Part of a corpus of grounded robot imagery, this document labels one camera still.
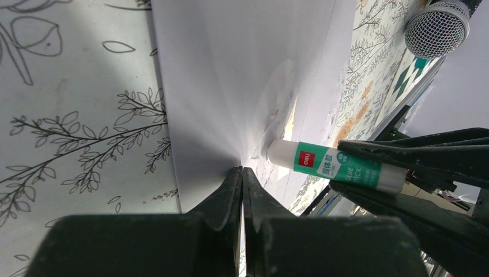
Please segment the floral table mat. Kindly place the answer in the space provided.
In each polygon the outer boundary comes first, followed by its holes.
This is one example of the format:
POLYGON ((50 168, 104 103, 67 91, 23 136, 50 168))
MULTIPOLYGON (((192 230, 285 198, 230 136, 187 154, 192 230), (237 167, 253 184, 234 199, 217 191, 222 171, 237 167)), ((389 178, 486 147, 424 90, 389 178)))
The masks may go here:
MULTIPOLYGON (((1 2, 1 275, 75 214, 179 213, 153 1, 1 2)), ((323 145, 370 138, 426 1, 355 1, 323 145)), ((299 215, 327 185, 306 179, 299 215)))

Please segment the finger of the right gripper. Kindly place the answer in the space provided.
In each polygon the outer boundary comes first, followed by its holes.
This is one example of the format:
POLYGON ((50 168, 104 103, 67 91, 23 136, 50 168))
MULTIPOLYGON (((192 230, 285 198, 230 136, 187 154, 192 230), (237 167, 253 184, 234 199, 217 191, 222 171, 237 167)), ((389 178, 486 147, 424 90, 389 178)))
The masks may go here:
POLYGON ((488 276, 488 227, 470 216, 405 194, 330 181, 329 187, 376 216, 399 218, 420 248, 453 276, 488 276))
POLYGON ((488 189, 488 129, 468 128, 394 141, 342 140, 358 157, 488 189))

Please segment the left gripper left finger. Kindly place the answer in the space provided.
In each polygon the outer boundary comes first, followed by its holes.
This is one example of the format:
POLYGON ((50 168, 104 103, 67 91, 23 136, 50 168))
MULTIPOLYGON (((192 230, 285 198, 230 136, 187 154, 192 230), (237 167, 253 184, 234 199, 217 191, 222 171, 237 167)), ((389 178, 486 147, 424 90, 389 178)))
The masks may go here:
POLYGON ((241 167, 185 214, 71 215, 27 276, 238 276, 241 167))

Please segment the green white chessboard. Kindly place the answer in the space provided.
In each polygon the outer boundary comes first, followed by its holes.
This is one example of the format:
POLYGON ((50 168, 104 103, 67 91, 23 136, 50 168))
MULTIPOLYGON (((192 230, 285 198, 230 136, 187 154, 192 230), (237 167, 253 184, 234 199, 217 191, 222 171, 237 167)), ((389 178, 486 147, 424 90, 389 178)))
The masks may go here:
POLYGON ((387 117, 410 93, 440 58, 421 59, 406 50, 394 75, 375 125, 387 117))

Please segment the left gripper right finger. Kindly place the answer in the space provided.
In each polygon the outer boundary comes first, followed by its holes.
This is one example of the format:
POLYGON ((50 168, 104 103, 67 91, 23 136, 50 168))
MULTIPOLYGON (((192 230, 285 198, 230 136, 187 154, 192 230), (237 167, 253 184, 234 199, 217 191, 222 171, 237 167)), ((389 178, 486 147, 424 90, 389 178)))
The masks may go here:
POLYGON ((426 276, 419 244, 393 217, 299 217, 243 169, 248 276, 426 276))

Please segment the small green white bottle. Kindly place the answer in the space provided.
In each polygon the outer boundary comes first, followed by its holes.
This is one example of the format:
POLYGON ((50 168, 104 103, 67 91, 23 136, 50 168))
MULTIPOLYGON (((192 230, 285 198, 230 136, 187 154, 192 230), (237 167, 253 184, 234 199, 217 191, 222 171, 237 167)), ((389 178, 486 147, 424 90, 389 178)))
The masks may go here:
POLYGON ((267 151, 273 164, 338 182, 399 194, 407 170, 348 154, 336 148, 275 140, 267 151))

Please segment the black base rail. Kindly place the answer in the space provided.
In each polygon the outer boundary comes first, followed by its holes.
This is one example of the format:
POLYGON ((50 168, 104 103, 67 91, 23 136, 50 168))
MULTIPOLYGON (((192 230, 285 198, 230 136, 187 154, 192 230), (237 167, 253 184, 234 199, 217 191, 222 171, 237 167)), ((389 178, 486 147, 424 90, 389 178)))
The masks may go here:
MULTIPOLYGON (((369 140, 388 141, 398 139, 400 135, 397 134, 397 128, 410 108, 411 106, 407 104, 403 105, 402 108, 397 108, 396 112, 392 112, 381 122, 380 127, 369 140)), ((327 185, 300 216, 328 216, 338 206, 341 199, 342 197, 327 185)))

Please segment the black microphone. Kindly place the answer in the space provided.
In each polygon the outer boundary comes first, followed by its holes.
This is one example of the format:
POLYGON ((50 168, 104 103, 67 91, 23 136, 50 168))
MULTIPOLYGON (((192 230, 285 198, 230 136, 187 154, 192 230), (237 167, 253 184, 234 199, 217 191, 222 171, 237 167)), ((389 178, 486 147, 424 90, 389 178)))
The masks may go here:
POLYGON ((482 0, 433 1, 407 24, 407 49, 421 59, 450 54, 469 36, 470 19, 481 3, 482 0))

